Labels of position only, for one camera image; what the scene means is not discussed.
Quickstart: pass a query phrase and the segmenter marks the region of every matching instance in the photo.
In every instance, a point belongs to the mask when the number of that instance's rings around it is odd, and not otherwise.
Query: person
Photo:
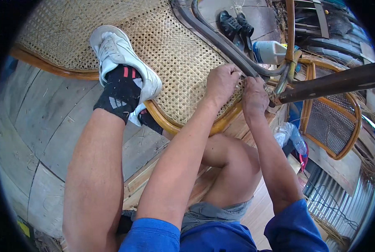
[[[134,53],[125,33],[97,28],[90,39],[104,91],[68,167],[63,233],[76,251],[257,251],[239,223],[263,176],[275,217],[265,236],[274,251],[328,251],[313,223],[296,174],[264,116],[269,99],[260,77],[247,77],[243,114],[257,149],[222,134],[208,137],[241,72],[232,64],[208,74],[204,98],[163,151],[121,242],[124,182],[122,137],[129,115],[160,92],[155,72]],[[185,209],[200,164],[221,172],[200,203]]]

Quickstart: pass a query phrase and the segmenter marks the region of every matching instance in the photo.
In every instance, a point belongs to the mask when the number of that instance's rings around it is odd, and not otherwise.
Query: rattan frame
[[[318,60],[312,60],[312,59],[300,59],[300,63],[306,64],[307,65],[307,74],[306,74],[306,80],[314,79],[316,78],[316,65],[320,67],[324,67],[327,69],[331,69],[335,72],[341,71],[339,68],[330,65],[326,62],[318,61]],[[312,104],[313,100],[306,100],[303,102],[302,106],[302,114],[301,114],[301,122],[300,122],[300,130],[304,136],[306,136],[308,139],[312,140],[315,142],[317,145],[322,147],[324,150],[326,150],[327,154],[334,160],[340,160],[342,159],[354,146],[355,142],[358,139],[358,135],[361,131],[361,126],[362,126],[362,113],[361,113],[361,108],[359,104],[356,102],[356,99],[352,93],[346,93],[346,97],[348,101],[351,103],[351,105],[354,108],[355,115],[351,114],[348,112],[345,108],[337,105],[336,103],[330,101],[329,99],[325,97],[318,98],[318,100],[322,103],[325,103],[326,105],[336,109],[338,112],[344,114],[347,118],[349,118],[352,122],[355,123],[354,131],[351,134],[351,138],[349,139],[348,143],[346,146],[343,148],[343,150],[339,154],[335,154],[332,152],[327,146],[322,144],[320,141],[312,137],[311,135],[305,133],[309,116],[311,113],[312,109]]]

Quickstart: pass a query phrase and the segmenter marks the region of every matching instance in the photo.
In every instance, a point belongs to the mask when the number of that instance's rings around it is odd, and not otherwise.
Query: corrugated metal sheet
[[[332,177],[323,171],[315,187],[316,190],[313,190],[309,197],[315,201],[315,204],[308,202],[309,212],[321,219],[326,218],[342,236],[353,239],[372,198],[374,188],[371,183],[363,182],[359,179],[354,195],[350,197]],[[356,223],[351,227],[348,221],[345,220],[344,215],[347,219]],[[327,244],[331,251],[338,250],[335,241],[329,239]]]

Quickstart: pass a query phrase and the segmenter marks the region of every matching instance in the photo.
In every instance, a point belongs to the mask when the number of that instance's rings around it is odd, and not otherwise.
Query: red stripe
[[[129,75],[129,69],[128,67],[124,67],[125,71],[123,73],[123,77],[127,77]]]

